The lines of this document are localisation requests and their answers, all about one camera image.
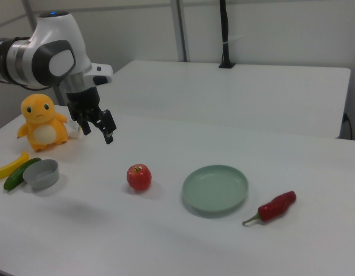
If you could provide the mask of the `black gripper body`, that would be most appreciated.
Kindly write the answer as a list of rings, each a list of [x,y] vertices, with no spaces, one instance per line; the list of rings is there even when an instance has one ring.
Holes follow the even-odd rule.
[[[67,93],[68,109],[70,116],[77,122],[97,122],[101,109],[99,108],[100,96],[96,87],[77,93]]]

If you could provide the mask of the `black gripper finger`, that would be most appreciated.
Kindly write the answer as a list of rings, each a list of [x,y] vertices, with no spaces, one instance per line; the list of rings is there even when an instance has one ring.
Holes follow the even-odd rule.
[[[113,132],[117,129],[111,112],[107,110],[95,110],[93,112],[93,125],[98,128],[105,139],[106,144],[113,142]]]
[[[90,117],[89,117],[87,111],[85,111],[85,110],[77,111],[76,122],[82,128],[84,135],[88,135],[91,132],[91,129],[89,126],[89,119],[90,119]]]

